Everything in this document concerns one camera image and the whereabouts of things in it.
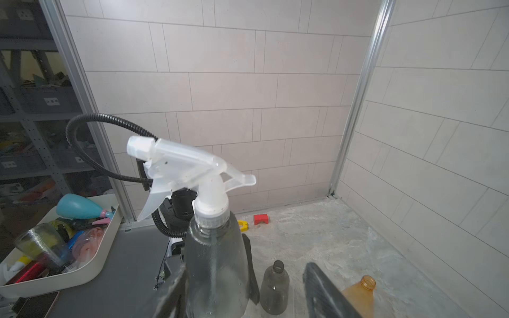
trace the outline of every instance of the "spray bottle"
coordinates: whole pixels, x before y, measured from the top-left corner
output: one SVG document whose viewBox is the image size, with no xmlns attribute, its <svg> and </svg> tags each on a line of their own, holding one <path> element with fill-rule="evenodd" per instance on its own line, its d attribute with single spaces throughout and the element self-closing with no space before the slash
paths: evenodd
<svg viewBox="0 0 509 318">
<path fill-rule="evenodd" d="M 192 188 L 198 193 L 185 239 L 188 316 L 244 315 L 249 298 L 248 260 L 226 193 L 254 185 L 255 176 L 244 175 L 210 153 L 164 139 L 132 136 L 127 153 L 145 160 L 145 171 L 153 179 L 139 220 L 157 210 L 174 191 Z M 223 182 L 222 173 L 231 179 Z"/>
</svg>

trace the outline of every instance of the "red object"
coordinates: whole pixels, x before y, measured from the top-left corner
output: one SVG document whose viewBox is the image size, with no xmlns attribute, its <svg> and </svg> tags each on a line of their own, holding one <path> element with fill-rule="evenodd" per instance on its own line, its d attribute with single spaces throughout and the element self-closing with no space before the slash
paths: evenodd
<svg viewBox="0 0 509 318">
<path fill-rule="evenodd" d="M 254 224 L 257 225 L 260 222 L 264 222 L 265 224 L 269 224 L 269 216 L 267 214 L 256 214 L 254 216 Z"/>
<path fill-rule="evenodd" d="M 41 263 L 31 261 L 22 270 L 20 270 L 6 285 L 21 283 L 22 281 L 36 279 L 46 268 Z"/>
</svg>

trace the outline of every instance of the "red block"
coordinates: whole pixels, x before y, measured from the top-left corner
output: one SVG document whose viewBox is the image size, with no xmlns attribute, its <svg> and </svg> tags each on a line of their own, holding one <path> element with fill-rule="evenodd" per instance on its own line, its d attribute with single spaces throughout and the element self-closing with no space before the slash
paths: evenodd
<svg viewBox="0 0 509 318">
<path fill-rule="evenodd" d="M 254 224 L 257 225 L 260 222 L 264 222 L 265 224 L 269 224 L 269 216 L 267 214 L 256 214 L 254 216 Z"/>
</svg>

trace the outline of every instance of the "empty plastic bottle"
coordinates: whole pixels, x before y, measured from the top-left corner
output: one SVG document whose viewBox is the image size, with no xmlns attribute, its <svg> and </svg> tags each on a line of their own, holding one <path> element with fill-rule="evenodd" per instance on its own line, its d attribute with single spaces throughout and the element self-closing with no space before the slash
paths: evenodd
<svg viewBox="0 0 509 318">
<path fill-rule="evenodd" d="M 377 282 L 371 276 L 364 275 L 341 293 L 363 318 L 373 318 L 373 290 Z"/>
<path fill-rule="evenodd" d="M 272 315 L 282 314 L 288 305 L 288 288 L 290 278 L 281 261 L 275 261 L 263 275 L 260 289 L 260 304 Z"/>
</svg>

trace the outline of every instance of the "concrete floor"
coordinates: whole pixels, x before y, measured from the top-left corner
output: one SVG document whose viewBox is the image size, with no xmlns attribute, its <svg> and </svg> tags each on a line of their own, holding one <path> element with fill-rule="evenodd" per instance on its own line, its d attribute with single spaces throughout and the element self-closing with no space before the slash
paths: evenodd
<svg viewBox="0 0 509 318">
<path fill-rule="evenodd" d="M 309 317 L 302 273 L 315 262 L 339 290 L 371 275 L 374 316 L 468 317 L 446 294 L 405 259 L 341 200 L 325 200 L 267 212 L 269 224 L 253 225 L 251 215 L 244 232 L 251 240 L 253 266 L 261 286 L 266 268 L 283 261 L 290 276 L 290 295 L 280 317 Z M 274 317 L 249 302 L 244 317 Z"/>
</svg>

